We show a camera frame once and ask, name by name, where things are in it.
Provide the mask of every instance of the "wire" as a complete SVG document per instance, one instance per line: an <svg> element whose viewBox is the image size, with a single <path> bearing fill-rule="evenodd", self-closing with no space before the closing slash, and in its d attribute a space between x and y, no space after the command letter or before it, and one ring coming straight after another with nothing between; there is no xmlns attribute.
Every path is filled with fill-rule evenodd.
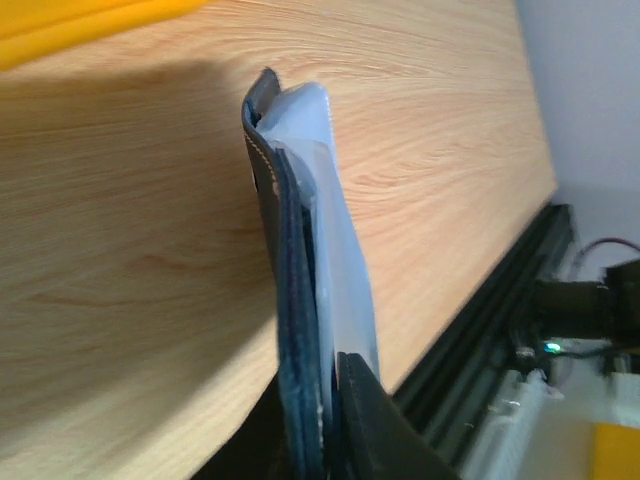
<svg viewBox="0 0 640 480"><path fill-rule="evenodd" d="M578 277L578 272L580 271L580 268L584 263L584 259L586 258L589 252L591 252L593 249L595 249L600 245L606 245L611 243L624 245L625 247L629 247L632 250L635 250L636 252L640 253L640 245L638 245L637 243L631 242L629 240L625 240L624 238L618 238L618 237L599 238L598 240L594 240L593 242L587 244L582 250L580 250L576 254L575 258L573 259L573 262L571 263L568 280L570 282L574 282L576 280L576 278Z"/></svg>

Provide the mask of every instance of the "yellow object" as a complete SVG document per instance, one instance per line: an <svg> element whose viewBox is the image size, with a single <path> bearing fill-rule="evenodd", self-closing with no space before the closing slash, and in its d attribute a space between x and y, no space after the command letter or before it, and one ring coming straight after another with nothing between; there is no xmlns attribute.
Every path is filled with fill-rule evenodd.
<svg viewBox="0 0 640 480"><path fill-rule="evenodd" d="M592 479L640 479L640 430L596 425Z"/></svg>
<svg viewBox="0 0 640 480"><path fill-rule="evenodd" d="M0 71L182 15L206 0L0 0Z"/></svg>

